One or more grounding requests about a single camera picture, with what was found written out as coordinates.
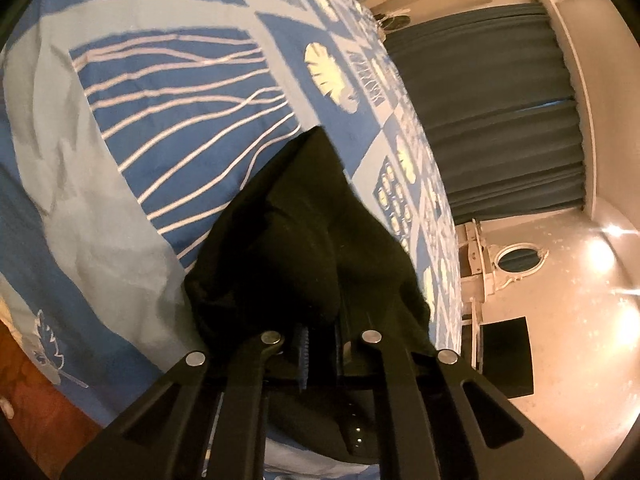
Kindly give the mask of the black pants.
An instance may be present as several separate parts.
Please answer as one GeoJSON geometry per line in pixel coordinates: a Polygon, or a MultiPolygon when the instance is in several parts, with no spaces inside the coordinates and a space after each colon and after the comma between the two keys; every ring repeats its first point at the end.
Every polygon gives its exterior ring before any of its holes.
{"type": "Polygon", "coordinates": [[[398,243],[352,192],[326,132],[291,140],[215,221],[184,281],[213,366],[267,330],[284,341],[269,400],[281,438],[340,462],[378,461],[373,399],[338,381],[344,345],[374,328],[431,354],[430,307],[398,243]]]}

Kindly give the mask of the black television screen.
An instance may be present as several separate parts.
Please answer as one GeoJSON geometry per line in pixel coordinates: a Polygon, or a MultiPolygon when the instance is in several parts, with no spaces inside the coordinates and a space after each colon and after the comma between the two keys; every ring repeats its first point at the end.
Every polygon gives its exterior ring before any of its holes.
{"type": "Polygon", "coordinates": [[[532,347],[525,316],[480,326],[482,374],[507,398],[531,396],[532,347]]]}

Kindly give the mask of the oval vanity mirror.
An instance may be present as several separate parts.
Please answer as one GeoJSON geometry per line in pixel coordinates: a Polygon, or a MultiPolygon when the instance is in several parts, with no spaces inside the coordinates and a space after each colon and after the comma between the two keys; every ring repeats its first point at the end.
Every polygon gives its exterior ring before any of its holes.
{"type": "Polygon", "coordinates": [[[514,243],[502,247],[491,245],[490,254],[494,292],[536,274],[549,257],[548,249],[533,243],[514,243]]]}

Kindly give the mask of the white vanity dresser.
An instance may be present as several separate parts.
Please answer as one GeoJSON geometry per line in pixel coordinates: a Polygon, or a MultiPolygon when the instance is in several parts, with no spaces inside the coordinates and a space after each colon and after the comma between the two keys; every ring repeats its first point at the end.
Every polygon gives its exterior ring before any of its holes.
{"type": "Polygon", "coordinates": [[[469,335],[468,361],[476,370],[482,369],[480,326],[482,307],[488,298],[491,262],[480,222],[472,219],[456,227],[461,280],[462,334],[469,335]]]}

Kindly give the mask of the dark teal curtain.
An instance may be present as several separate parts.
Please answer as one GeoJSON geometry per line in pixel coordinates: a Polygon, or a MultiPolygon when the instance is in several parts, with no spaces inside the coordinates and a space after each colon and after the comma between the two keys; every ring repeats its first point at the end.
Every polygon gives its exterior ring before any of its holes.
{"type": "Polygon", "coordinates": [[[585,206],[575,91],[542,4],[436,18],[393,32],[385,47],[454,222],[585,206]]]}

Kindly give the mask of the blue patterned bed sheet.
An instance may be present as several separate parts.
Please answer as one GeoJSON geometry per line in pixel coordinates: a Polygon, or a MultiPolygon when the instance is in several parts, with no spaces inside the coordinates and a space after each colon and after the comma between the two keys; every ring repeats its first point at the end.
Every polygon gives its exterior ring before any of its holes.
{"type": "Polygon", "coordinates": [[[200,341],[182,282],[322,127],[458,348],[456,229],[357,0],[1,0],[1,406],[49,479],[200,341]]]}

